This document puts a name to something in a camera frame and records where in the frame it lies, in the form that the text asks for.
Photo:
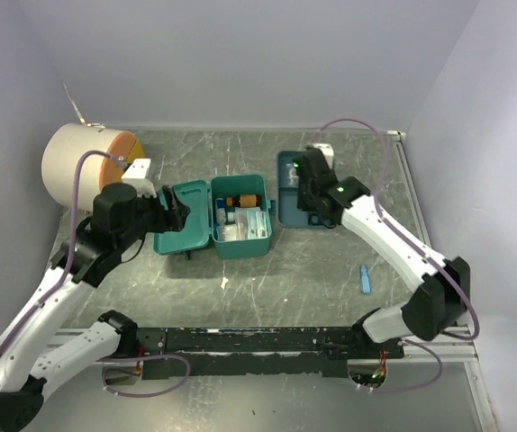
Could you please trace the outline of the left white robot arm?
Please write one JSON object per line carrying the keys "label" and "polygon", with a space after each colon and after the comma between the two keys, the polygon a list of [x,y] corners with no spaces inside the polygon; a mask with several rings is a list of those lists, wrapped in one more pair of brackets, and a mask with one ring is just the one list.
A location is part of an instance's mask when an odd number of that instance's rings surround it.
{"label": "left white robot arm", "polygon": [[123,253],[149,233],[179,232],[190,208],[163,187],[141,196],[131,185],[105,186],[90,216],[50,260],[39,287],[0,336],[0,430],[20,431],[55,388],[94,361],[139,352],[138,326],[110,310],[81,338],[51,353],[43,350],[69,313],[122,263]]}

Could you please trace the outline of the bandage tape roll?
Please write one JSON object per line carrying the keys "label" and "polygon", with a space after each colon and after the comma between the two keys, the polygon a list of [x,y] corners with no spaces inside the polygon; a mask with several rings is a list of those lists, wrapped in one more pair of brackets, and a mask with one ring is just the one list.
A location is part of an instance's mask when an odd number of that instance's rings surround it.
{"label": "bandage tape roll", "polygon": [[294,168],[288,170],[287,174],[288,185],[290,187],[297,187],[299,184],[299,177]]}

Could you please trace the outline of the dark teal divider tray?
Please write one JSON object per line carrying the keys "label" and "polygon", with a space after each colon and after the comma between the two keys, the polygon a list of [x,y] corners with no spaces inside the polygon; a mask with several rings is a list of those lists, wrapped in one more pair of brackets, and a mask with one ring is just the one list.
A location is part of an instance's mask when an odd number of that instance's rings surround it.
{"label": "dark teal divider tray", "polygon": [[284,150],[277,155],[277,216],[281,225],[293,229],[324,229],[318,217],[309,211],[298,208],[299,188],[288,185],[288,170],[295,168],[293,158],[299,154],[296,150]]}

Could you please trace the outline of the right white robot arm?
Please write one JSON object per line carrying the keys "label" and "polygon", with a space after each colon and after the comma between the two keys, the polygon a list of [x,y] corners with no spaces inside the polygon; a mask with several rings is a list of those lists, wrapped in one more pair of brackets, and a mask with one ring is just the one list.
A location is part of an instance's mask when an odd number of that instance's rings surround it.
{"label": "right white robot arm", "polygon": [[353,176],[338,179],[321,148],[293,159],[298,209],[329,228],[341,226],[365,240],[402,278],[412,295],[406,302],[369,312],[358,320],[354,351],[370,358],[386,341],[417,337],[431,341],[467,312],[470,267],[421,243],[392,218],[376,196]]}

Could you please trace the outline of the teal medicine kit box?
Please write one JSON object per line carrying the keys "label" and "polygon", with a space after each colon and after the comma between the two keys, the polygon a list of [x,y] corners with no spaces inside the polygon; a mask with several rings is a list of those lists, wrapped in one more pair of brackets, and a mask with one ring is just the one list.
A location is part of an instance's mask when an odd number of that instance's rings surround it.
{"label": "teal medicine kit box", "polygon": [[154,236],[160,255],[191,252],[214,245],[222,259],[262,257],[272,235],[266,181],[262,175],[231,175],[174,186],[178,200],[190,209],[179,232]]}

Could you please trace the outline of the blue white card packet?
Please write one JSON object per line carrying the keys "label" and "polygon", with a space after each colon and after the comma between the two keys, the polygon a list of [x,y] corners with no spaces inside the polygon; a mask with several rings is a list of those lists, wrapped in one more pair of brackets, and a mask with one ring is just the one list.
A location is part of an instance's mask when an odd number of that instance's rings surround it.
{"label": "blue white card packet", "polygon": [[265,211],[246,210],[235,214],[237,240],[266,239],[270,235],[269,217]]}

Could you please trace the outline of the white medicine bottle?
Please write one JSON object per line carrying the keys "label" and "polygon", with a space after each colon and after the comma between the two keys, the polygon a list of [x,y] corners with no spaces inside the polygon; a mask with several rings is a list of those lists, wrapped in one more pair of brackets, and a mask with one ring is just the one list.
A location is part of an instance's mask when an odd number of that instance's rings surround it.
{"label": "white medicine bottle", "polygon": [[233,224],[235,222],[235,212],[226,208],[218,208],[215,212],[216,222],[219,226]]}

